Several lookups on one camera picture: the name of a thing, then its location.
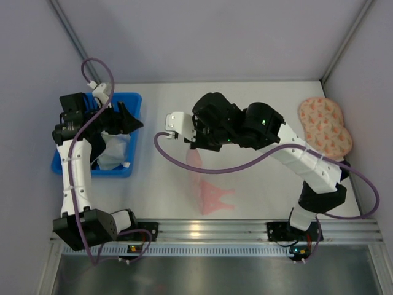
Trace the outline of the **pink bra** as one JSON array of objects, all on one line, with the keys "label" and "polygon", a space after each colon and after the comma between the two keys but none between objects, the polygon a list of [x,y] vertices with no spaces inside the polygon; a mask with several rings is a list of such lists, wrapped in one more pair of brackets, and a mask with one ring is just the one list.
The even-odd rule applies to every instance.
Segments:
[{"label": "pink bra", "polygon": [[233,195],[234,189],[222,189],[205,180],[201,173],[188,171],[190,193],[196,200],[199,212],[210,215],[220,210],[233,211],[235,206],[222,201],[222,197]]}]

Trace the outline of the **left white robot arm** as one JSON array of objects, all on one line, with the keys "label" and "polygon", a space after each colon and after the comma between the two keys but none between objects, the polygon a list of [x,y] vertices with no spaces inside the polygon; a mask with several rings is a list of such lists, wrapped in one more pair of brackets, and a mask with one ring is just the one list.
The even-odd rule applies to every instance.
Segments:
[{"label": "left white robot arm", "polygon": [[[77,132],[103,107],[91,93],[60,97],[63,109],[52,137],[57,151],[53,171],[63,176],[63,205],[60,217],[53,220],[53,231],[74,251],[112,242],[125,231],[138,228],[130,209],[107,213],[93,202],[92,176],[131,175],[138,138],[142,97],[138,93],[114,94],[111,107],[77,137]],[[126,139],[125,159],[105,170],[98,157],[109,147],[104,135]]]}]

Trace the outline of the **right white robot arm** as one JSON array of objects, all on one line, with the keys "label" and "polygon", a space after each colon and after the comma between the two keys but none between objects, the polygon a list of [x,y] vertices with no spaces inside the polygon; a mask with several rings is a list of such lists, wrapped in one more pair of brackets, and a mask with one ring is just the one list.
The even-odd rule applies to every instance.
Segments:
[{"label": "right white robot arm", "polygon": [[280,113],[265,103],[240,109],[221,93],[207,93],[196,102],[191,114],[183,114],[181,135],[194,149],[219,151],[225,144],[251,148],[301,177],[302,192],[289,216],[293,230],[307,231],[318,214],[342,205],[346,199],[341,182],[348,174],[338,164],[324,161]]}]

